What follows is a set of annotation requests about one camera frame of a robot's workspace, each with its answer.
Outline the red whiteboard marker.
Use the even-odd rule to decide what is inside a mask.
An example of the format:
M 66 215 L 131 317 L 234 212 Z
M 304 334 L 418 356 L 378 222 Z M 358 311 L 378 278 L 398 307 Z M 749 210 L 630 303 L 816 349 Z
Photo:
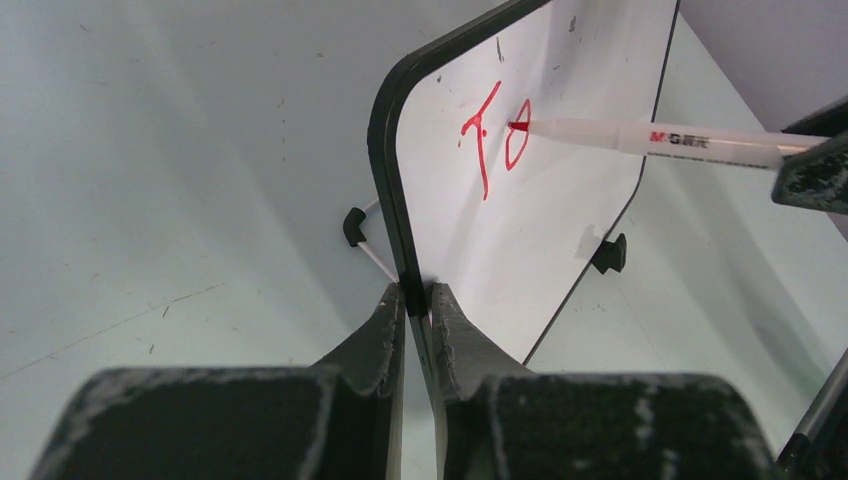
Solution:
M 511 121 L 507 126 L 568 145 L 769 171 L 779 170 L 786 157 L 828 140 L 811 135 L 589 119 Z

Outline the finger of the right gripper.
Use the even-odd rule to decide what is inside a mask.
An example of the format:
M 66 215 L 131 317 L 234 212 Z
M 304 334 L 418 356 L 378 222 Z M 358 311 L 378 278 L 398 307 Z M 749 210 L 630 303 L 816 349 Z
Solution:
M 847 133 L 788 157 L 771 199 L 784 206 L 847 214 Z
M 843 97 L 788 125 L 782 133 L 818 137 L 836 137 L 847 132 L 848 100 Z

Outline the white board black frame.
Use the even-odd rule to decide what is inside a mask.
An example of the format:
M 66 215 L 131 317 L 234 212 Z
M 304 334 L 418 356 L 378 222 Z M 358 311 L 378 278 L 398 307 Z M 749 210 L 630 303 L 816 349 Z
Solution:
M 524 362 L 631 204 L 645 161 L 569 146 L 513 122 L 654 119 L 675 1 L 507 1 L 405 55 L 373 102 L 377 196 L 342 231 L 366 244 L 380 213 L 428 382 L 431 297 L 448 287 L 470 323 Z

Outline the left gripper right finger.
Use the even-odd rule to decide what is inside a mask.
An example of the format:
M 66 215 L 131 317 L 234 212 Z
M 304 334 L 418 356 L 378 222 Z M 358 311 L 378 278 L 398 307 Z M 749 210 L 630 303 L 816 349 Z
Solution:
M 759 425 L 702 374 L 539 374 L 498 347 L 450 287 L 430 289 L 444 479 L 775 479 Z

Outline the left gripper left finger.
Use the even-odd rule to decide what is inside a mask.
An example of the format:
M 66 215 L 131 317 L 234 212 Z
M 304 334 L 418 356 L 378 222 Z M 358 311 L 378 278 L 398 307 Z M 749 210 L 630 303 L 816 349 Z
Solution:
M 405 298 L 308 367 L 107 369 L 67 403 L 34 479 L 396 479 Z

